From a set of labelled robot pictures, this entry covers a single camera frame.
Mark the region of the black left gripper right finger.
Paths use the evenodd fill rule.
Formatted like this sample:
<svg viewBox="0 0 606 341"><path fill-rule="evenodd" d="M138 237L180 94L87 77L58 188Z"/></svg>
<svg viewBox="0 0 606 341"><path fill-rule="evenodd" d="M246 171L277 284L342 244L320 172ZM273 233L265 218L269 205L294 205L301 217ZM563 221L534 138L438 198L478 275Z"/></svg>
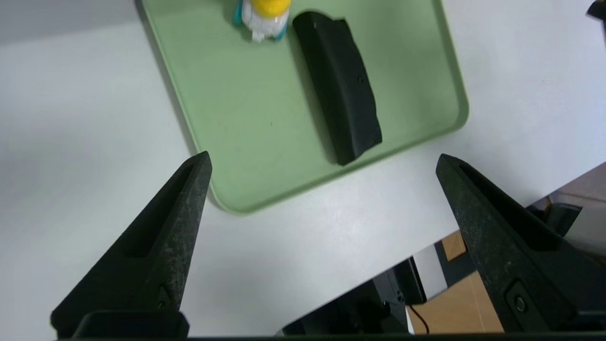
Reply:
<svg viewBox="0 0 606 341"><path fill-rule="evenodd" d="M506 332L604 332L604 265L463 160L436 174Z"/></svg>

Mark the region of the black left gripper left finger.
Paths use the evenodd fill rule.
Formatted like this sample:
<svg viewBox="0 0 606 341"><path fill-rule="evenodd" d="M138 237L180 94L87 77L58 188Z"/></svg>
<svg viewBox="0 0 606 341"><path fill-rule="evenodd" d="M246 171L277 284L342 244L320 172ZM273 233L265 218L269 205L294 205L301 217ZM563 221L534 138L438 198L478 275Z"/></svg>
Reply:
<svg viewBox="0 0 606 341"><path fill-rule="evenodd" d="M209 153L190 157L52 311L59 337L186 337L180 312L206 193Z"/></svg>

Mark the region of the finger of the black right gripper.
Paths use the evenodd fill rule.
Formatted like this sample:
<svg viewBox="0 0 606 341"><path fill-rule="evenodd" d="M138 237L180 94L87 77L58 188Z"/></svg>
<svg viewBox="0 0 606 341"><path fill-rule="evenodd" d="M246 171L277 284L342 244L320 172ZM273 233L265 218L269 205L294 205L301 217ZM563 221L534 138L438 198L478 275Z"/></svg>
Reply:
<svg viewBox="0 0 606 341"><path fill-rule="evenodd" d="M602 22L606 21L606 1L594 0L587 10L589 17L599 19Z"/></svg>

